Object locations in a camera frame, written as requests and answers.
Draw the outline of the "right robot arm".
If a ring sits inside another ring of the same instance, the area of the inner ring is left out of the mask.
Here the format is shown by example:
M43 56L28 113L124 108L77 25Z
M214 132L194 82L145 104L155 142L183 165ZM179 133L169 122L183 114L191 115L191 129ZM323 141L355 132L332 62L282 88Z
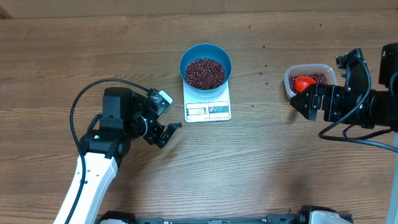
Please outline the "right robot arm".
M336 57L338 68L345 70L344 86L311 84L303 91L291 97L290 104L305 119L316 120L317 111L323 110L324 120L330 125L322 129L318 136L321 139L338 142L350 142L379 147L397 152L397 145L388 145L373 141L374 137L397 132L397 44L382 47L379 70L379 84L385 91L371 88L371 75L362 51L355 48ZM339 124L348 128L359 126L372 129L380 126L380 131L351 138L347 129L341 136L329 136L327 132Z

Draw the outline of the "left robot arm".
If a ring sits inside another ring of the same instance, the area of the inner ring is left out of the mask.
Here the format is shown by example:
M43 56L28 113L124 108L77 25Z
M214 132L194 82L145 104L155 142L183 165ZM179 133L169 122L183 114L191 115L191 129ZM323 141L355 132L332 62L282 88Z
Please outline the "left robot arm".
M110 87L103 95L103 111L90 123L79 142L81 156L56 223L94 223L103 197L120 169L131 142L142 138L163 148L181 123L158 122L174 100L150 89L143 96L129 88Z

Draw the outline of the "orange measuring scoop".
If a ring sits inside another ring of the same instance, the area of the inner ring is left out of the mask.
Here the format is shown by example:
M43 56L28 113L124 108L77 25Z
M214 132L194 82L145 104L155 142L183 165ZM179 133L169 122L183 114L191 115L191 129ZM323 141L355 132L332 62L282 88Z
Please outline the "orange measuring scoop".
M295 79L294 89L297 93L303 92L307 87L312 84L315 84L316 81L307 76L299 76Z

